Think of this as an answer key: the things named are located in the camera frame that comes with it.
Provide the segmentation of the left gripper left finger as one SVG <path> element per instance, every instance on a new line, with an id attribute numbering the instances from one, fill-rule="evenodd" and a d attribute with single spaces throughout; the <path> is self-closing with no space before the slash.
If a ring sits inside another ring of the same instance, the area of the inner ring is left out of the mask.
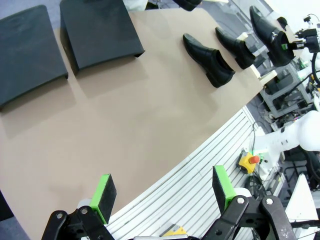
<path id="1" fill-rule="evenodd" d="M 112 240 L 105 225 L 109 223 L 117 190 L 111 174 L 101 176 L 89 203 L 72 213 L 56 210 L 50 215 L 43 240 Z"/>

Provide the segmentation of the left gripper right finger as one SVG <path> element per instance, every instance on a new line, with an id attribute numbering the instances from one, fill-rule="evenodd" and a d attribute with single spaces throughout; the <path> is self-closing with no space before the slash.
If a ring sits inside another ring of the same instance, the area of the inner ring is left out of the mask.
<path id="1" fill-rule="evenodd" d="M 242 228 L 255 230 L 261 240 L 295 240 L 296 236 L 280 199 L 261 200 L 236 194 L 222 165 L 212 167 L 212 188 L 220 210 L 203 240 L 234 240 Z"/>

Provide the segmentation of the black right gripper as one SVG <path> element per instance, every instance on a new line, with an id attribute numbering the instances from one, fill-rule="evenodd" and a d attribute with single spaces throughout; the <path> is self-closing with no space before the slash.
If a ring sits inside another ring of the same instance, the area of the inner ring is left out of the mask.
<path id="1" fill-rule="evenodd" d="M 310 53 L 319 53 L 320 52 L 319 36 L 318 36 L 318 34 L 306 35 L 304 37 L 304 42 L 302 40 L 300 40 L 300 41 L 283 43 L 281 45 L 281 48 L 283 50 L 288 50 L 288 51 L 308 48 L 308 51 Z"/>

